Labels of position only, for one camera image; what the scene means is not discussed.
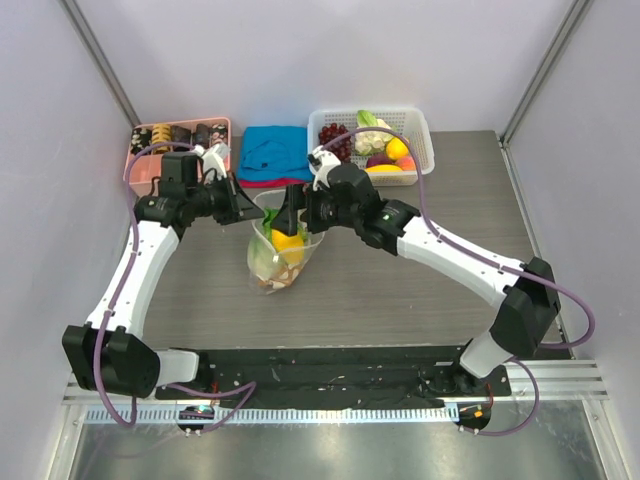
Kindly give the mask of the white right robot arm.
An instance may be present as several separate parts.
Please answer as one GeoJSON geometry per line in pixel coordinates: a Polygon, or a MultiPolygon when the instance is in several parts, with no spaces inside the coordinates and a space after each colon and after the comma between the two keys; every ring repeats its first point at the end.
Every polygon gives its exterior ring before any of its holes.
{"type": "Polygon", "coordinates": [[[502,257],[427,224],[417,208],[382,198],[353,165],[339,165],[315,184],[287,187],[271,229],[293,235],[299,224],[313,234],[350,228],[369,247],[426,265],[496,309],[491,326],[465,345],[451,371],[453,386],[462,394],[477,393],[510,358],[533,355],[560,311],[546,261],[502,257]]]}

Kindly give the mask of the yellow mango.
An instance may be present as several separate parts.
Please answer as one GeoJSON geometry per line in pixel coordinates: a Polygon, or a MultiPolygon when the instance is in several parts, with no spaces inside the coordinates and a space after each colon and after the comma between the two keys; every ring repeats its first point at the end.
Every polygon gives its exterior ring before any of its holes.
{"type": "Polygon", "coordinates": [[[271,244],[288,265],[298,265],[303,262],[305,241],[301,234],[287,236],[273,229],[271,231],[271,244]]]}

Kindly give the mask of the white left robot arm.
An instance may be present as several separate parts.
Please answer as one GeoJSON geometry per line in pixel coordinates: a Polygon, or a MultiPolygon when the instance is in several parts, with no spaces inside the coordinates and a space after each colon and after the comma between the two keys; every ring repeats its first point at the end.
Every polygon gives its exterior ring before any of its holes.
{"type": "Polygon", "coordinates": [[[217,148],[167,152],[157,190],[137,199],[123,255],[99,304],[82,326],[66,328],[62,345],[80,388],[147,398],[178,383],[205,397],[212,373],[188,349],[156,351],[143,341],[144,322],[161,274],[186,230],[199,218],[226,226],[256,220],[262,210],[228,173],[217,148]]]}

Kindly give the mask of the purple red onion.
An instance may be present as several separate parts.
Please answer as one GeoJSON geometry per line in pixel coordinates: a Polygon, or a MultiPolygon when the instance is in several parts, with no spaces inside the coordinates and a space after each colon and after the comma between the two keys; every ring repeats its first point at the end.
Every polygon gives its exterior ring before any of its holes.
{"type": "Polygon", "coordinates": [[[369,169],[379,165],[388,165],[393,163],[394,161],[391,160],[385,153],[380,152],[372,155],[367,159],[366,168],[369,169]]]}

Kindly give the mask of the yellow lemon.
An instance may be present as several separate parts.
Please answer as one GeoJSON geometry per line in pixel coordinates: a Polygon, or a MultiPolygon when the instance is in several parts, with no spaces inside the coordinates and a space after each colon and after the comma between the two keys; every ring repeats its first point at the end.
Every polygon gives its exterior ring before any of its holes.
{"type": "Polygon", "coordinates": [[[393,138],[387,143],[385,152],[387,157],[392,161],[400,160],[409,155],[407,145],[398,138],[393,138]]]}

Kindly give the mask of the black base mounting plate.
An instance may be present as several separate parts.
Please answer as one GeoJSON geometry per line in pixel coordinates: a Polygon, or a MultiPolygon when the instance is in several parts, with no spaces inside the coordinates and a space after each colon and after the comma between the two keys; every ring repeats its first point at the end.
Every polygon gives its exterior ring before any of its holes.
{"type": "Polygon", "coordinates": [[[191,388],[256,388],[248,407],[268,410],[439,408],[449,398],[508,397],[505,367],[475,380],[456,346],[205,350],[191,388]]]}

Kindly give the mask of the yellow banana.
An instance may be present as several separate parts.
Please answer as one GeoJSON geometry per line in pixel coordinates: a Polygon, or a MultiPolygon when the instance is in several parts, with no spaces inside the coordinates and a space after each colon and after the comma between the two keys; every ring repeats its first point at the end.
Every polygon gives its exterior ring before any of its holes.
{"type": "Polygon", "coordinates": [[[368,174],[395,174],[403,173],[404,170],[394,164],[379,164],[365,169],[368,174]]]}

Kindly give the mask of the yellow striped roll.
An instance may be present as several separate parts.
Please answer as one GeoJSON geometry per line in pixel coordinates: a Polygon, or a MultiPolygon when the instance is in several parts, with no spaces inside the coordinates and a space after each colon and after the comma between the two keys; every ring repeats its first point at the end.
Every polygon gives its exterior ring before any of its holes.
{"type": "Polygon", "coordinates": [[[171,125],[166,123],[156,123],[152,127],[151,144],[154,145],[154,154],[163,154],[171,150],[172,140],[171,125]]]}

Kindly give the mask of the white plastic basket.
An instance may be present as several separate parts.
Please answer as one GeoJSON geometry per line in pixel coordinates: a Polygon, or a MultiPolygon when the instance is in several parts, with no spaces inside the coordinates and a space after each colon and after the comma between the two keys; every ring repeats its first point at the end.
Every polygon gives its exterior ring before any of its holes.
{"type": "MultiPolygon", "coordinates": [[[[409,186],[418,180],[418,173],[427,175],[435,168],[435,154],[426,118],[421,110],[411,106],[391,106],[359,109],[356,107],[317,110],[309,116],[308,148],[315,149],[321,145],[318,133],[327,124],[344,124],[348,131],[357,129],[356,115],[359,110],[368,110],[377,118],[384,120],[393,130],[407,139],[412,145],[415,171],[395,174],[371,174],[371,181],[376,187],[409,186]]],[[[355,137],[352,141],[351,163],[360,169],[366,169],[370,156],[360,156],[354,151],[355,137]]]]}

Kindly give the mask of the pink floral roll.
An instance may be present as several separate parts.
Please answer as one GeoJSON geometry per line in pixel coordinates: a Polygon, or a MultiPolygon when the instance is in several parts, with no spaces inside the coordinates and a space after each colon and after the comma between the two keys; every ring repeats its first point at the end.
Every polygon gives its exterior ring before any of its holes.
{"type": "Polygon", "coordinates": [[[218,144],[229,145],[229,124],[227,122],[217,122],[209,127],[209,146],[218,144]]]}

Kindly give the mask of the black roll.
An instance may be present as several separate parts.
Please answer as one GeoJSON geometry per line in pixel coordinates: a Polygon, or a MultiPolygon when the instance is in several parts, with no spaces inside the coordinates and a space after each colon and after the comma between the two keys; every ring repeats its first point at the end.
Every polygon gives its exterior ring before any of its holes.
{"type": "Polygon", "coordinates": [[[201,146],[204,149],[210,147],[210,127],[204,123],[198,123],[192,135],[194,146],[201,146]]]}

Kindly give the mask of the magenta folded cloth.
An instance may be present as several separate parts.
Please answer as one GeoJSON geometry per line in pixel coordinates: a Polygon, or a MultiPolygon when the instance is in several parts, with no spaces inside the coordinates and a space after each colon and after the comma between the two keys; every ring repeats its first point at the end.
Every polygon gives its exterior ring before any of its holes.
{"type": "Polygon", "coordinates": [[[245,189],[274,189],[286,187],[289,185],[296,184],[305,184],[307,180],[301,180],[296,178],[279,178],[275,180],[265,180],[265,181],[250,181],[239,179],[238,183],[241,187],[245,189]]]}

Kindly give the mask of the clear zip top bag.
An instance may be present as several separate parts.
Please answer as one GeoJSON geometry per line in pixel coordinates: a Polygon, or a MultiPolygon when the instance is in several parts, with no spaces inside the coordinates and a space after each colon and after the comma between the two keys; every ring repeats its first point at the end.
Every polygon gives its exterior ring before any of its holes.
{"type": "Polygon", "coordinates": [[[265,295],[290,287],[325,236],[324,233],[310,233],[301,219],[298,219],[297,233],[293,236],[271,228],[285,194],[284,189],[270,190],[254,198],[263,210],[263,217],[251,222],[253,234],[247,248],[247,265],[251,285],[265,295]]]}

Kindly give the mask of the dark floral sushi roll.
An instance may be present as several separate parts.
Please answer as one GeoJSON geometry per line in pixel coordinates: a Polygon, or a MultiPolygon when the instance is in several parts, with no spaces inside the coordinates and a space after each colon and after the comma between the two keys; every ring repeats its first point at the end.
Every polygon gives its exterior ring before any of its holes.
{"type": "Polygon", "coordinates": [[[132,130],[129,144],[129,153],[138,154],[151,144],[152,130],[145,127],[136,127],[132,130]]]}

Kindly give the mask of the green lettuce leaf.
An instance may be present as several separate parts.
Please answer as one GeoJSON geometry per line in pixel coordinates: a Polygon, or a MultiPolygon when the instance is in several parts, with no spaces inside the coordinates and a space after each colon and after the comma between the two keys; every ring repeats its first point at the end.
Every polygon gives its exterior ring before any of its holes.
{"type": "Polygon", "coordinates": [[[263,217],[251,223],[253,235],[248,244],[247,264],[251,274],[263,281],[270,280],[280,269],[277,252],[270,241],[270,224],[276,213],[275,209],[266,207],[263,217]]]}

